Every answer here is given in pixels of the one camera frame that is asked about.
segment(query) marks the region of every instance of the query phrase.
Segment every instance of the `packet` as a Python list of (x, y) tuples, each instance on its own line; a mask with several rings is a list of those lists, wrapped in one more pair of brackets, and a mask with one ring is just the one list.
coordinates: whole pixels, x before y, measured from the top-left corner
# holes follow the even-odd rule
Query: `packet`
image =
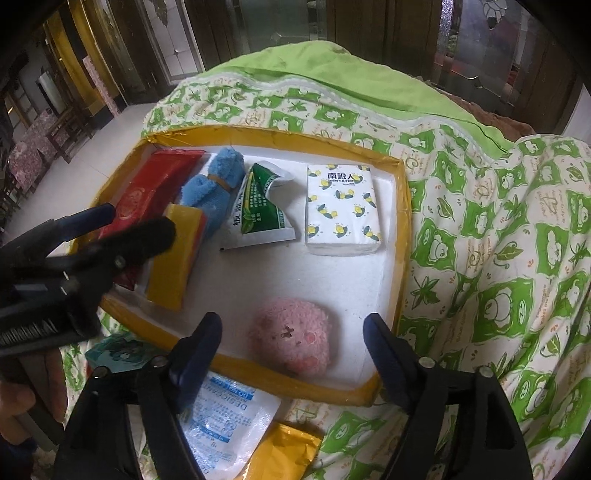
[[(203, 150), (157, 150), (140, 168), (116, 205), (115, 219), (99, 231), (104, 238), (161, 216), (201, 160)], [(141, 267), (128, 267), (115, 283), (134, 290)]]
[(174, 222), (177, 236), (168, 251), (152, 260), (145, 295), (149, 301), (178, 312), (183, 306), (187, 280), (205, 233), (207, 217), (199, 208), (175, 203), (164, 214)]
[(192, 407), (178, 418), (207, 480), (234, 478), (261, 441), (280, 399), (208, 372)]
[(255, 453), (234, 480), (300, 480), (312, 463), (321, 438), (273, 423)]
[(293, 180), (293, 175), (262, 160), (242, 180), (226, 223), (222, 249), (294, 240), (296, 233), (283, 211), (269, 200), (272, 188)]

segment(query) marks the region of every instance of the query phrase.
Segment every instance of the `red package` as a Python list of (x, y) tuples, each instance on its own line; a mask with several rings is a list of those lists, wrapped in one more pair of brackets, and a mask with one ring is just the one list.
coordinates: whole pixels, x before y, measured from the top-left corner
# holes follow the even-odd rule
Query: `red package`
[[(157, 150), (131, 180), (115, 210), (115, 220), (104, 226), (99, 239), (136, 223), (161, 216), (194, 170), (203, 150)], [(139, 268), (127, 268), (115, 283), (133, 290)]]

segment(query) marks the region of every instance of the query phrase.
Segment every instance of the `clamp jaw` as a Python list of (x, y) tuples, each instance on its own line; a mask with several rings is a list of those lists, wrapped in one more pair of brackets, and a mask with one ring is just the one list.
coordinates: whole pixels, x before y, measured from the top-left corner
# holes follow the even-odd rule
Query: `clamp jaw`
[(363, 339), (391, 400), (410, 416), (382, 480), (427, 477), (448, 405), (459, 409), (443, 479), (533, 478), (519, 425), (489, 367), (460, 372), (419, 358), (377, 313), (365, 319)]
[(210, 312), (190, 337), (141, 369), (95, 368), (67, 424), (53, 480), (142, 480), (127, 405), (139, 405), (161, 480), (204, 480), (177, 416), (194, 403), (221, 340), (222, 321)]

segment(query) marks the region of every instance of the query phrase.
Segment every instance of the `white foam tray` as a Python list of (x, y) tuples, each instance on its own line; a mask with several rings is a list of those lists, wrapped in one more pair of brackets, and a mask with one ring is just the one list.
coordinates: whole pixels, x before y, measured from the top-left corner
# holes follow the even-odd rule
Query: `white foam tray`
[[(221, 147), (200, 147), (214, 155)], [(329, 314), (330, 365), (323, 378), (309, 379), (325, 387), (360, 387), (375, 372), (363, 342), (363, 319), (378, 312), (387, 319), (395, 264), (395, 179), (372, 168), (379, 209), (382, 245), (371, 255), (324, 257), (308, 253), (304, 242), (307, 164), (353, 163), (321, 155), (234, 145), (246, 166), (270, 161), (293, 173), (291, 184), (276, 189), (272, 201), (296, 231), (291, 242), (220, 251), (223, 231), (202, 244), (193, 266), (181, 312), (156, 306), (137, 293), (117, 287), (111, 295), (124, 300), (130, 311), (160, 328), (183, 337), (190, 335), (203, 315), (216, 312), (223, 322), (219, 352), (253, 359), (246, 342), (253, 313), (266, 300), (295, 297), (312, 301)], [(202, 168), (207, 172), (209, 162)]]

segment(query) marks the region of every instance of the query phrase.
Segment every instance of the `yellow package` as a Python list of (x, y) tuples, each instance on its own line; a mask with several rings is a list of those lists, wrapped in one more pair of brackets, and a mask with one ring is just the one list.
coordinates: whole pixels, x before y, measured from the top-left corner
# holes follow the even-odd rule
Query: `yellow package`
[(321, 438), (273, 422), (234, 480), (300, 480), (320, 448)]
[(164, 214), (174, 222), (177, 236), (167, 252), (154, 258), (146, 298), (178, 312), (183, 306), (187, 279), (207, 223), (198, 208), (171, 203)]

